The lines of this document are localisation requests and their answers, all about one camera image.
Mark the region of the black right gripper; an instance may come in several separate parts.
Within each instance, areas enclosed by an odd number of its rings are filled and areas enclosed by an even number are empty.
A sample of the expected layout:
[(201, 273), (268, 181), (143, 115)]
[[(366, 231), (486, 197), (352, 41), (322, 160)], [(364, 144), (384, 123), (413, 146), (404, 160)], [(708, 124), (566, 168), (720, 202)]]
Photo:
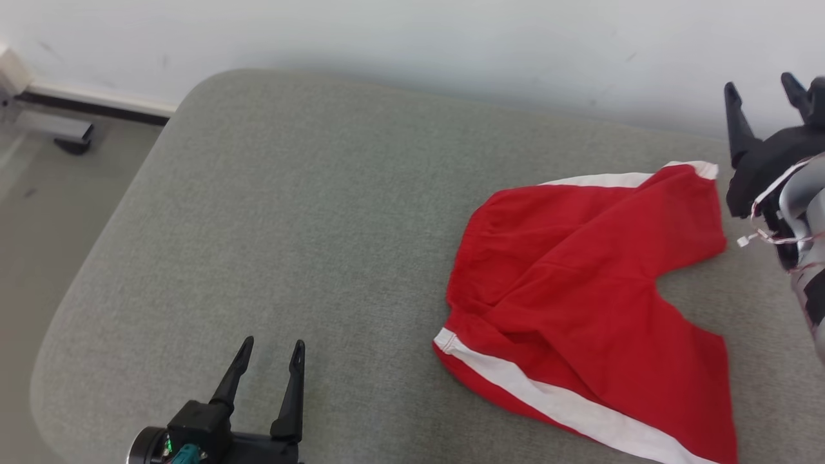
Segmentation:
[[(781, 74), (787, 100), (808, 121), (811, 104), (808, 89), (790, 72)], [(730, 162), (734, 174), (728, 185), (726, 203), (732, 217), (744, 218), (755, 197), (802, 159), (824, 150), (824, 130), (797, 126), (779, 130), (761, 140), (755, 137), (743, 112), (742, 97), (733, 82), (724, 85), (724, 105)]]

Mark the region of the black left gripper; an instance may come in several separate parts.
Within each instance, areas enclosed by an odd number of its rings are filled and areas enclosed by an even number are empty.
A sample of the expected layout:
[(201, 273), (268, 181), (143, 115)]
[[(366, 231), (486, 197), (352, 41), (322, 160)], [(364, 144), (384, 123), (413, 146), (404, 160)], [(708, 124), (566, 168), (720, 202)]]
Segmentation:
[[(240, 379), (247, 372), (254, 343), (253, 336), (245, 338), (209, 400), (210, 405), (224, 406), (229, 414), (235, 411), (235, 396)], [(213, 463), (301, 463), (304, 384), (306, 344), (297, 340), (289, 362), (289, 382), (278, 417), (271, 424), (270, 436), (233, 434), (227, 452)]]

